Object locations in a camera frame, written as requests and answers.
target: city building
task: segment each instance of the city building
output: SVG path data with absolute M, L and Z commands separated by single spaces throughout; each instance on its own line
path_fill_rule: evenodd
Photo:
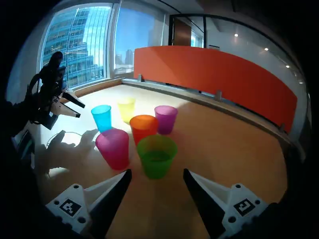
M 54 17 L 45 41 L 42 66 L 54 52 L 61 51 L 68 87 L 105 78 L 103 47 L 109 9 L 77 8 Z
M 125 64 L 126 65 L 133 65 L 133 51 L 128 49 L 125 54 Z
M 123 64 L 122 54 L 117 54 L 115 56 L 115 64 L 117 64 L 117 65 L 122 65 Z

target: orange panel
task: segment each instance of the orange panel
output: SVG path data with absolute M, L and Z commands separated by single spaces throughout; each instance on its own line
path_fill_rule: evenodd
M 221 90 L 238 103 L 290 131 L 297 97 L 264 68 L 221 51 L 186 46 L 135 50 L 134 77 L 175 84 L 207 93 Z

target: blue cup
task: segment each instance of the blue cup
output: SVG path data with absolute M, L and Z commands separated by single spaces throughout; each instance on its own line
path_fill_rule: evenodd
M 93 115 L 97 128 L 101 133 L 106 130 L 112 129 L 111 106 L 97 106 L 91 110 L 91 113 Z

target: pink cup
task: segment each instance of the pink cup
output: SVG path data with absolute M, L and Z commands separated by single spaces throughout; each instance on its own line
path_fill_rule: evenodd
M 169 134 L 172 132 L 178 110 L 172 106 L 155 107 L 155 117 L 158 120 L 158 130 L 160 134 Z
M 96 138 L 95 145 L 112 169 L 123 170 L 128 166 L 128 134 L 125 131 L 104 131 Z

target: plastic cup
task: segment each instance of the plastic cup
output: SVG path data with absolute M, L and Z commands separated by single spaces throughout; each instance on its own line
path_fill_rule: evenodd
M 132 129 L 132 134 L 134 142 L 137 145 L 138 142 L 149 136 L 155 135 L 158 127 L 158 120 L 149 115 L 139 115 L 135 116 L 130 120 L 130 126 Z
M 112 129 L 111 106 L 97 106 L 91 110 L 91 113 L 93 115 L 97 128 L 101 133 L 106 130 Z
M 151 135 L 137 145 L 144 172 L 149 178 L 162 178 L 168 172 L 177 146 L 173 140 L 163 135 Z
M 125 123 L 129 123 L 133 118 L 135 110 L 135 99 L 134 98 L 123 98 L 117 101 L 118 108 L 121 113 L 122 120 Z
M 110 129 L 101 133 L 95 145 L 108 165 L 114 170 L 122 170 L 128 161 L 128 134 L 120 129 Z
M 172 132 L 178 110 L 172 106 L 155 107 L 155 116 L 158 119 L 158 133 L 169 134 Z

